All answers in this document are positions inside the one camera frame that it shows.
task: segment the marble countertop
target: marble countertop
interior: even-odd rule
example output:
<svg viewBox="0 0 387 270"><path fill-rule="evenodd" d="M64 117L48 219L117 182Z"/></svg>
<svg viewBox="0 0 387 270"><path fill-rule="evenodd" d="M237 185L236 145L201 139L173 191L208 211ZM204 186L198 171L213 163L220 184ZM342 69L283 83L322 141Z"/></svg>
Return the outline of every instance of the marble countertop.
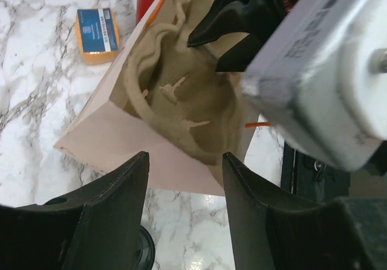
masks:
<svg viewBox="0 0 387 270"><path fill-rule="evenodd" d="M108 69L86 66L74 32L78 8L111 7L125 42L136 0L0 0L0 204L43 204L99 174L53 149ZM257 129L246 156L279 184L282 138ZM148 190L142 224L154 269L234 269L225 198Z"/></svg>

